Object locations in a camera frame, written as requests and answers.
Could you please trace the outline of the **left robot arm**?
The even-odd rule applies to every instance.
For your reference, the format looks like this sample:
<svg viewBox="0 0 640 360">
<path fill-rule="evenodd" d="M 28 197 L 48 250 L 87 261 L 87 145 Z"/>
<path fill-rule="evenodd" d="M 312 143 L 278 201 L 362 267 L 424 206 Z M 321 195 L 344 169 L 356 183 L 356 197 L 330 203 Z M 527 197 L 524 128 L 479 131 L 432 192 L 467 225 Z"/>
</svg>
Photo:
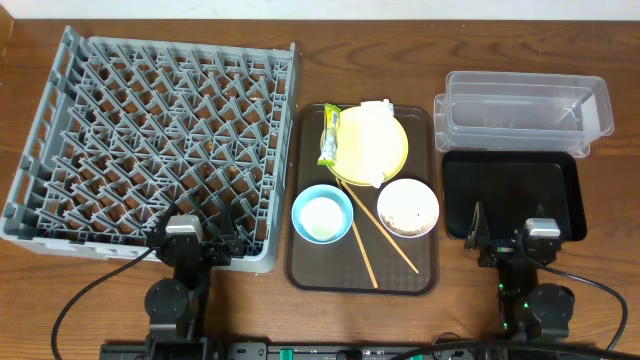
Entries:
<svg viewBox="0 0 640 360">
<path fill-rule="evenodd" d="M 147 233 L 147 245 L 173 269 L 173 276 L 156 282 L 146 293 L 150 324 L 142 357 L 215 359 L 217 340 L 204 330 L 212 269 L 229 266 L 244 252 L 231 207 L 224 207 L 221 228 L 207 240 L 200 218 L 180 215 L 172 204 Z"/>
</svg>

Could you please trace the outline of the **green snack wrapper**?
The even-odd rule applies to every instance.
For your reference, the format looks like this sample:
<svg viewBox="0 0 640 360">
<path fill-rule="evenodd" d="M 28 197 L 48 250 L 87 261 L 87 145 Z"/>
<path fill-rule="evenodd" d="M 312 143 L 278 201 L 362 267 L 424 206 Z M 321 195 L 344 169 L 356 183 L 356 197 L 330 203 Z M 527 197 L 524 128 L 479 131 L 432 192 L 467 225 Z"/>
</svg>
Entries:
<svg viewBox="0 0 640 360">
<path fill-rule="evenodd" d="M 341 109 L 337 105 L 324 104 L 324 130 L 321 139 L 318 165 L 334 166 L 337 160 L 338 130 Z"/>
</svg>

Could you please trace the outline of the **rice leftovers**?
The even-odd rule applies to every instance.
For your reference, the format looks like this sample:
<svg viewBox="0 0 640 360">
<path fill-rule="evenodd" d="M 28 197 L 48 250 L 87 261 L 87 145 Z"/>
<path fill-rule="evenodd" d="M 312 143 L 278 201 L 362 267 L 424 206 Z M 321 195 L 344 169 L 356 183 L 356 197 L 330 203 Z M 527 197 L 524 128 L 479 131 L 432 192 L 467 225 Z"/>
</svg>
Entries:
<svg viewBox="0 0 640 360">
<path fill-rule="evenodd" d="M 419 237 L 429 232 L 437 222 L 438 213 L 428 203 L 384 201 L 379 215 L 387 228 L 401 237 Z"/>
</svg>

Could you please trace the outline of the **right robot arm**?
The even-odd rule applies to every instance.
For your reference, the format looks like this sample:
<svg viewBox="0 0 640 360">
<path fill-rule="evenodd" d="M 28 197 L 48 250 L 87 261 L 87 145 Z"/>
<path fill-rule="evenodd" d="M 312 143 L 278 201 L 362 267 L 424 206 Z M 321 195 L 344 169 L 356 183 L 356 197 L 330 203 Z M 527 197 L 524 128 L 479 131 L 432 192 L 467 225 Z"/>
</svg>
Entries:
<svg viewBox="0 0 640 360">
<path fill-rule="evenodd" d="M 483 205 L 475 204 L 466 249 L 479 252 L 480 267 L 498 271 L 500 322 L 509 340 L 564 339 L 569 335 L 575 295 L 567 287 L 541 283 L 538 271 L 556 260 L 561 231 L 551 218 L 529 218 L 511 237 L 490 234 Z"/>
</svg>

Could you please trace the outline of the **white paper cup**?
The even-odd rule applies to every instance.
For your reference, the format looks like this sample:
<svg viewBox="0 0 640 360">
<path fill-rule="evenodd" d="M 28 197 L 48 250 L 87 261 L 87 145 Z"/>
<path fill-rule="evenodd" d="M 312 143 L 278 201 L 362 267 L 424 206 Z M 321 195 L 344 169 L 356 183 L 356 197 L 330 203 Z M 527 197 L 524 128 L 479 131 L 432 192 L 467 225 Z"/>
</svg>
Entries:
<svg viewBox="0 0 640 360">
<path fill-rule="evenodd" d="M 343 212 L 336 201 L 318 197 L 302 208 L 300 222 L 311 240 L 326 242 L 340 232 L 343 226 Z"/>
</svg>

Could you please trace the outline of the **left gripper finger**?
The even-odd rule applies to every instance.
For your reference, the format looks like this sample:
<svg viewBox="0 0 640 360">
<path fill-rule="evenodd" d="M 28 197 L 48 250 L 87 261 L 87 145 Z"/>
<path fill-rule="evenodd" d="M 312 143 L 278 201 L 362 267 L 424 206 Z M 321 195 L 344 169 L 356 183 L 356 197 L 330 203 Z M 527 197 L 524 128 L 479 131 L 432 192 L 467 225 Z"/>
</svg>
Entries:
<svg viewBox="0 0 640 360">
<path fill-rule="evenodd" d="M 243 245 L 243 240 L 239 235 L 233 218 L 232 207 L 229 204 L 226 204 L 223 208 L 220 238 L 226 245 Z"/>
<path fill-rule="evenodd" d="M 172 216 L 178 212 L 178 207 L 172 203 L 160 216 L 156 225 L 152 228 L 152 236 L 161 236 L 166 232 L 167 224 Z"/>
</svg>

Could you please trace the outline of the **blue bowl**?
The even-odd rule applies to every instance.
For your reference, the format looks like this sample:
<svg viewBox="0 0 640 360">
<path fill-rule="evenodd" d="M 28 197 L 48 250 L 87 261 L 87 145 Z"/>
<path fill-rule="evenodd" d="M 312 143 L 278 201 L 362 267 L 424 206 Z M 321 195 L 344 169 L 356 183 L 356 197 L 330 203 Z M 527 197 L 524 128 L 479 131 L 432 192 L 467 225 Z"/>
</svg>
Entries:
<svg viewBox="0 0 640 360">
<path fill-rule="evenodd" d="M 295 231 L 318 245 L 342 239 L 351 229 L 354 209 L 338 187 L 318 184 L 303 190 L 294 200 L 291 219 Z"/>
</svg>

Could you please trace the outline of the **white napkin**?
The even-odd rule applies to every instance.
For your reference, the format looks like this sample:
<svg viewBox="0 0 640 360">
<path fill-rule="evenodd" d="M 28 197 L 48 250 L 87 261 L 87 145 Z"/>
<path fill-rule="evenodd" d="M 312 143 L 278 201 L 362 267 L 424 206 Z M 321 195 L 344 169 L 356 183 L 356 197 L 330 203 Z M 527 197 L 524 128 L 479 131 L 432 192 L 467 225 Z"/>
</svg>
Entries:
<svg viewBox="0 0 640 360">
<path fill-rule="evenodd" d="M 388 99 L 383 99 L 362 102 L 361 108 L 365 175 L 371 186 L 379 188 L 385 179 L 382 145 L 386 128 L 393 119 L 394 106 Z"/>
</svg>

